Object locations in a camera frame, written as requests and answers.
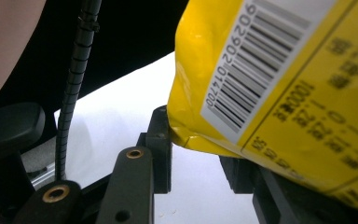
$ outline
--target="cable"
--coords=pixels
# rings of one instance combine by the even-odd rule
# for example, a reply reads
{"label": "cable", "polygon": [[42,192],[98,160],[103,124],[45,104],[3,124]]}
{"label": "cable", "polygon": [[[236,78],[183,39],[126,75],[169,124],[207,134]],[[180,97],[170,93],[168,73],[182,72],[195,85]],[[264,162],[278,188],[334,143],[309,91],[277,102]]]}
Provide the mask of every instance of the cable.
{"label": "cable", "polygon": [[77,18],[77,30],[72,52],[69,75],[62,100],[62,108],[58,118],[55,179],[64,180],[66,149],[68,144],[69,128],[74,115],[78,94],[80,92],[87,61],[90,56],[94,33],[98,33],[100,26],[97,22],[102,0],[84,0]]}

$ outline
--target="white surface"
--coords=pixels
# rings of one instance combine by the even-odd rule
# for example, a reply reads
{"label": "white surface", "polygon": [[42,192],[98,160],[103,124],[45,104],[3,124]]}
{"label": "white surface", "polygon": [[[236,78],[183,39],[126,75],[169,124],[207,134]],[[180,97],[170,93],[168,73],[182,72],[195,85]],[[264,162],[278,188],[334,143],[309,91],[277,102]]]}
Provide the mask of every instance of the white surface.
{"label": "white surface", "polygon": [[[69,134],[67,178],[84,188],[110,174],[118,152],[135,146],[153,110],[167,104],[173,77],[172,53],[79,100]],[[258,221],[252,195],[232,192],[217,156],[174,146],[172,191],[155,195],[155,223]]]}

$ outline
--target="white barcode label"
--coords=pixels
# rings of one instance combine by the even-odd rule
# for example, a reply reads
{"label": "white barcode label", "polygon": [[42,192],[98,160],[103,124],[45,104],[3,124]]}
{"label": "white barcode label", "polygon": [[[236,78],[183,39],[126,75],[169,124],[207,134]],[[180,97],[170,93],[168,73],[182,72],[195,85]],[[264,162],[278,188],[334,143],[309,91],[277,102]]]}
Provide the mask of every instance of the white barcode label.
{"label": "white barcode label", "polygon": [[201,115],[237,143],[335,0],[246,0],[213,71]]}

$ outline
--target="yellow plastic bag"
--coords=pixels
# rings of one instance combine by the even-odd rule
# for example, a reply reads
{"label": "yellow plastic bag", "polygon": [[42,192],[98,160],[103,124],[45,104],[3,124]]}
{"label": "yellow plastic bag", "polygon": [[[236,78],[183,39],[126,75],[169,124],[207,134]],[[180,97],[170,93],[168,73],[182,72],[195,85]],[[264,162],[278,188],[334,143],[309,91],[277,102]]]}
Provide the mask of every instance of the yellow plastic bag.
{"label": "yellow plastic bag", "polygon": [[358,1],[190,0],[175,53],[176,144],[358,208]]}

